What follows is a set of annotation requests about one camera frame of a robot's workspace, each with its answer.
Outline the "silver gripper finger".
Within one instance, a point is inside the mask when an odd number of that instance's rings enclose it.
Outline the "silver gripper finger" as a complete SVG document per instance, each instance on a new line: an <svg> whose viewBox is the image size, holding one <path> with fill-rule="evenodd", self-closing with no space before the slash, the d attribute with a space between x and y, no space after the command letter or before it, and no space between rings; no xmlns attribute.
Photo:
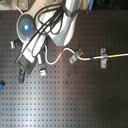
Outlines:
<svg viewBox="0 0 128 128"><path fill-rule="evenodd" d="M46 76L47 75L47 71L46 71L45 64L39 65L39 68L40 68L40 75L41 75L41 77Z"/></svg>

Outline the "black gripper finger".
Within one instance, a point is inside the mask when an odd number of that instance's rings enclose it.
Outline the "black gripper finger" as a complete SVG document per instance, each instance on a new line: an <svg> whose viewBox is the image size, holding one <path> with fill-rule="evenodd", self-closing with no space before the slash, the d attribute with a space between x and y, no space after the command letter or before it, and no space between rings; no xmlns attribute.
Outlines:
<svg viewBox="0 0 128 128"><path fill-rule="evenodd" d="M19 68L17 75L18 75L18 82L24 82L25 71L22 67Z"/></svg>

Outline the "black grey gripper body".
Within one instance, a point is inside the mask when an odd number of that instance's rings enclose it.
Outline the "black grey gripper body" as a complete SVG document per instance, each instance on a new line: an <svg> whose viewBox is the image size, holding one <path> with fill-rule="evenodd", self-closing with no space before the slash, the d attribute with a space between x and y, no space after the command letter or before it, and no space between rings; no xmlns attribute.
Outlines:
<svg viewBox="0 0 128 128"><path fill-rule="evenodd" d="M14 63L21 66L27 74L32 72L37 62L37 56L44 46L45 39L46 37L44 35L36 35L28 42L25 42L21 48L21 52L14 61Z"/></svg>

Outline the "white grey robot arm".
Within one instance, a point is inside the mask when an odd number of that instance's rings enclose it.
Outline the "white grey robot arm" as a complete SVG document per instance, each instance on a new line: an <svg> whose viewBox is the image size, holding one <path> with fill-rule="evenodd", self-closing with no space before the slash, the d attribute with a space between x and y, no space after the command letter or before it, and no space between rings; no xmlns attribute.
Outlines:
<svg viewBox="0 0 128 128"><path fill-rule="evenodd" d="M32 7L21 13L16 31L21 52L15 60L19 65L18 82L24 82L25 74L30 74L36 63L40 74L46 75L47 46L51 38L56 46L66 46L75 29L80 0L35 0Z"/></svg>

